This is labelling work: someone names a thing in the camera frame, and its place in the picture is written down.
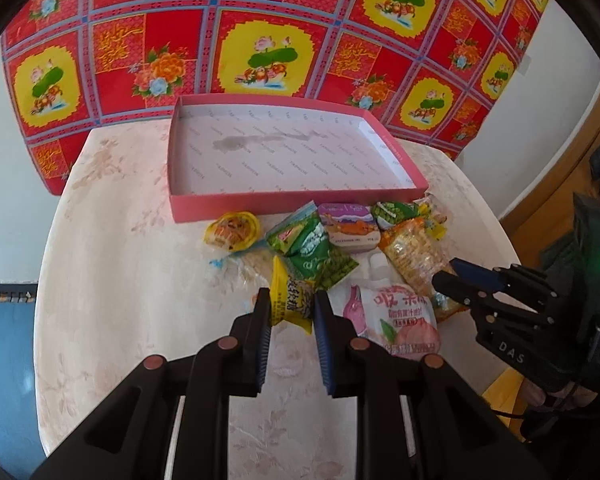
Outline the right hand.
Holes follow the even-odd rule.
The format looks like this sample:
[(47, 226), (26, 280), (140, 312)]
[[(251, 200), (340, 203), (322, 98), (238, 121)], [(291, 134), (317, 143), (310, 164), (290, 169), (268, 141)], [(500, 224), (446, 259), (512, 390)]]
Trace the right hand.
[(547, 410), (572, 410), (573, 408), (583, 408), (592, 403), (597, 393), (577, 386), (570, 382), (562, 390), (548, 392), (524, 378), (520, 387), (520, 395), (529, 406), (535, 408), (546, 408)]

